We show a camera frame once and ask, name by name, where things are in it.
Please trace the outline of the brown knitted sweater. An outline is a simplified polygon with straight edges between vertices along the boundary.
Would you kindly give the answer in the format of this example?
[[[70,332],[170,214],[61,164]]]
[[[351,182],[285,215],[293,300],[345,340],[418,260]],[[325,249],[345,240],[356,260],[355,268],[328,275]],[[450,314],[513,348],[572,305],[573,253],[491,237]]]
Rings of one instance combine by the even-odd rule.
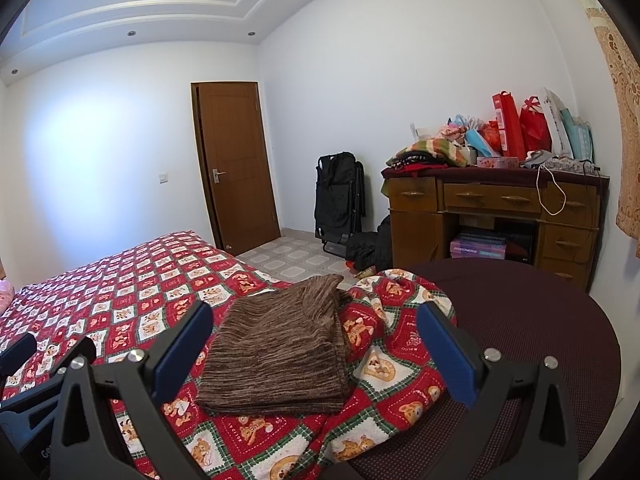
[[[209,347],[198,405],[215,415],[341,411],[350,396],[342,281],[316,275],[235,300]]]

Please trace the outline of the brown wooden door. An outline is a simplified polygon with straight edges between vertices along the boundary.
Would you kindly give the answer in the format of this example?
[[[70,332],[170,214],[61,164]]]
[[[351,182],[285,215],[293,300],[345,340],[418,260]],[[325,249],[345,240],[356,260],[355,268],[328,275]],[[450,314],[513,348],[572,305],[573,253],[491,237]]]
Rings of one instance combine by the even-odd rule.
[[[198,163],[217,248],[241,255],[280,236],[258,84],[191,86]]]

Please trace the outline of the red gift bag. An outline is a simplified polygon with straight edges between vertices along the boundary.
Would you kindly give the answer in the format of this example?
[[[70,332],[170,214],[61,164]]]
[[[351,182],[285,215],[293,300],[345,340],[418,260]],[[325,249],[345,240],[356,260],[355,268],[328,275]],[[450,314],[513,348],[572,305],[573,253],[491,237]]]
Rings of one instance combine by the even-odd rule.
[[[526,151],[522,136],[520,118],[513,96],[510,92],[500,92],[492,97],[500,134],[503,154],[515,157],[522,162],[526,159]]]

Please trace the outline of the clothes pile on desk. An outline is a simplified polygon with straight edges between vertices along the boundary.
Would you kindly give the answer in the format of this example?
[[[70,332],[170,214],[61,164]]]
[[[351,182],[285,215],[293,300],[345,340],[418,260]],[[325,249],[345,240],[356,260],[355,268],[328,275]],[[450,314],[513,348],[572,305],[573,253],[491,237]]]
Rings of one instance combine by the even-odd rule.
[[[386,166],[394,169],[410,164],[469,166],[469,159],[463,153],[465,133],[468,128],[455,124],[443,126],[436,136],[420,138],[392,156]]]

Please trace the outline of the black clothes pile on floor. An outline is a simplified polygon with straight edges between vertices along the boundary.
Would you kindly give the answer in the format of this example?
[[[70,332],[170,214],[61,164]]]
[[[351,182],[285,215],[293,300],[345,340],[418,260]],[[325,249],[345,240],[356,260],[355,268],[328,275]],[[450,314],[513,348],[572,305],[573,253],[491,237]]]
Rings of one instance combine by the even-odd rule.
[[[383,219],[375,232],[354,234],[346,245],[345,259],[358,272],[375,268],[382,272],[393,267],[392,226],[390,216]]]

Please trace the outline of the pink pillow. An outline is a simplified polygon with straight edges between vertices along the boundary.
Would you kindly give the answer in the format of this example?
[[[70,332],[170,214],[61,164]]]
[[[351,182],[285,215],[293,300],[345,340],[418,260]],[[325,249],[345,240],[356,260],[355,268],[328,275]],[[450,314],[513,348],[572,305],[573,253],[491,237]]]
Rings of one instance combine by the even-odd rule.
[[[4,278],[0,281],[0,314],[6,312],[6,309],[12,304],[14,299],[14,287]]]

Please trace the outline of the brown wooden desk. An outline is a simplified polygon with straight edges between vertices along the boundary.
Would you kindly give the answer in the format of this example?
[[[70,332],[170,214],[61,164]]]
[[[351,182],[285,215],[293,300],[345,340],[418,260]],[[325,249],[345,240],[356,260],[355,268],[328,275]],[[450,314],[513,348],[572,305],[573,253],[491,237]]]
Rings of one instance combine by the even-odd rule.
[[[544,169],[386,170],[393,262],[409,269],[450,257],[461,234],[501,237],[506,260],[586,292],[600,252],[610,180]]]

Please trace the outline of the red patchwork bear blanket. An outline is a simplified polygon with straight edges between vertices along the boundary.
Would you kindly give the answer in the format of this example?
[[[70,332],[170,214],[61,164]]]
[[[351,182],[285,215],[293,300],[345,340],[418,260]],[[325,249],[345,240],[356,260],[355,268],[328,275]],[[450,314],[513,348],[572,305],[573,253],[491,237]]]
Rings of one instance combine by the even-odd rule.
[[[398,269],[291,285],[175,232],[1,292],[6,479],[335,479],[410,429],[456,314]]]

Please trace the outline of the purple boxes under desk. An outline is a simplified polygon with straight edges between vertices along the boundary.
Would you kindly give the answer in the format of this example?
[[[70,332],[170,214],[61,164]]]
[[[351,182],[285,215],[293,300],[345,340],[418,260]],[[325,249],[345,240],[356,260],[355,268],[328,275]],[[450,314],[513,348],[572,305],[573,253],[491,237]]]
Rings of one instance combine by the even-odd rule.
[[[450,257],[504,260],[506,240],[501,237],[461,234],[450,242]]]

